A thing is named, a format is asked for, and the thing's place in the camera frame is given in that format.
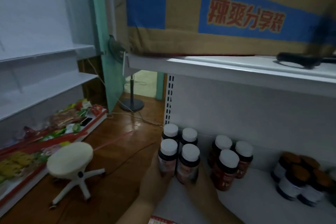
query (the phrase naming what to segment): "chinese character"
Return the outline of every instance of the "chinese character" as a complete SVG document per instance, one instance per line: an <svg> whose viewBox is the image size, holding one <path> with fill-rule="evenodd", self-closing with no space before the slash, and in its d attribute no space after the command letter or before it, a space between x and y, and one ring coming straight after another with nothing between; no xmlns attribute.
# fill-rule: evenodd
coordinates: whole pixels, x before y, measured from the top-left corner
<svg viewBox="0 0 336 224"><path fill-rule="evenodd" d="M242 27L243 19L245 16L245 10L247 5L243 3L231 2L231 10L229 20L226 24L227 25L235 25L237 27Z"/></svg>
<svg viewBox="0 0 336 224"><path fill-rule="evenodd" d="M253 24L250 26L250 29L255 29L257 27L258 19L259 19L259 14L260 14L260 8L257 9L257 13L254 14L252 13L254 9L254 5L250 5L249 9L246 12L246 20L244 22L244 28L249 25L251 20L254 20Z"/></svg>
<svg viewBox="0 0 336 224"><path fill-rule="evenodd" d="M225 24L229 5L229 0L211 0L208 13L208 24L213 23L214 18L214 24Z"/></svg>
<svg viewBox="0 0 336 224"><path fill-rule="evenodd" d="M274 12L270 10L263 10L261 12L261 16L260 16L259 24L258 24L259 31L264 31L265 29L270 27L273 16L274 16Z"/></svg>
<svg viewBox="0 0 336 224"><path fill-rule="evenodd" d="M275 32L275 33L280 33L285 17L286 17L286 14L276 13L272 21L270 31Z"/></svg>

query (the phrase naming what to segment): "round stool seat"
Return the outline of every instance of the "round stool seat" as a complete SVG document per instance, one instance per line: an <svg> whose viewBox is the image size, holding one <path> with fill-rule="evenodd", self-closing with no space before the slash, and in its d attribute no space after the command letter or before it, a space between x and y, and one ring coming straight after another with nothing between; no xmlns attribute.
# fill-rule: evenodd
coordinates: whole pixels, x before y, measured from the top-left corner
<svg viewBox="0 0 336 224"><path fill-rule="evenodd" d="M51 175L58 178L66 178L77 174L90 163L93 157L91 145L83 142L75 142L62 147L52 154L47 161L47 168Z"/></svg>

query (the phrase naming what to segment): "forearm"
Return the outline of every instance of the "forearm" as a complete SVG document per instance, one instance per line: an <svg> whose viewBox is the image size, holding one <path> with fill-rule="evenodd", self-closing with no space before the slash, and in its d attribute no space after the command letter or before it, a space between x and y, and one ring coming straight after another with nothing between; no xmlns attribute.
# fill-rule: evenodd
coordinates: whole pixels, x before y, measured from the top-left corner
<svg viewBox="0 0 336 224"><path fill-rule="evenodd" d="M244 224L219 200L204 213L211 224Z"/></svg>
<svg viewBox="0 0 336 224"><path fill-rule="evenodd" d="M116 224L148 224L155 206L137 198Z"/></svg>

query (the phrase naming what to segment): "white bottle cap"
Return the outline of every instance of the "white bottle cap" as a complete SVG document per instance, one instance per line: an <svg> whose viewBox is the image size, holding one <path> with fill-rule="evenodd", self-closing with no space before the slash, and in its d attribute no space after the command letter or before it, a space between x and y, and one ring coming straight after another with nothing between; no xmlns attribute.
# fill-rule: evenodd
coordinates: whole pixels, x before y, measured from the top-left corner
<svg viewBox="0 0 336 224"><path fill-rule="evenodd" d="M232 140L227 136L218 135L216 136L215 145L221 150L230 149Z"/></svg>
<svg viewBox="0 0 336 224"><path fill-rule="evenodd" d="M332 170L330 173L329 173L331 179L333 179L334 181L336 181L336 169Z"/></svg>
<svg viewBox="0 0 336 224"><path fill-rule="evenodd" d="M193 142L197 139L197 131L193 128L185 128L182 131L182 138L187 142Z"/></svg>
<svg viewBox="0 0 336 224"><path fill-rule="evenodd" d="M182 157L190 162L195 162L198 160L200 155L200 150L196 145L193 144L185 144L182 148Z"/></svg>
<svg viewBox="0 0 336 224"><path fill-rule="evenodd" d="M177 152L177 142L174 139L162 140L160 150L164 155L172 156Z"/></svg>
<svg viewBox="0 0 336 224"><path fill-rule="evenodd" d="M245 141L238 141L236 143L236 152L244 157L251 157L253 154L253 146Z"/></svg>
<svg viewBox="0 0 336 224"><path fill-rule="evenodd" d="M178 131L179 131L179 128L175 124L170 123L170 124L166 124L163 126L163 133L166 136L169 136L169 137L177 136Z"/></svg>
<svg viewBox="0 0 336 224"><path fill-rule="evenodd" d="M236 168L239 163L239 156L232 150L222 150L219 155L220 162L229 168Z"/></svg>

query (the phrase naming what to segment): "white stool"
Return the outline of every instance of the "white stool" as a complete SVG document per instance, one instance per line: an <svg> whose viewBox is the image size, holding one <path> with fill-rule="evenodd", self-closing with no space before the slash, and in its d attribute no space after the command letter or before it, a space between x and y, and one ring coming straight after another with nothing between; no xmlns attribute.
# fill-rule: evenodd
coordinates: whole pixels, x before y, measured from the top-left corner
<svg viewBox="0 0 336 224"><path fill-rule="evenodd" d="M57 203L76 185L81 188L86 201L91 197L85 179L94 175L105 175L105 169L84 172L92 157L92 147L83 142L75 142L64 146L50 156L47 161L49 173L56 178L71 180L52 201L50 209L56 208Z"/></svg>

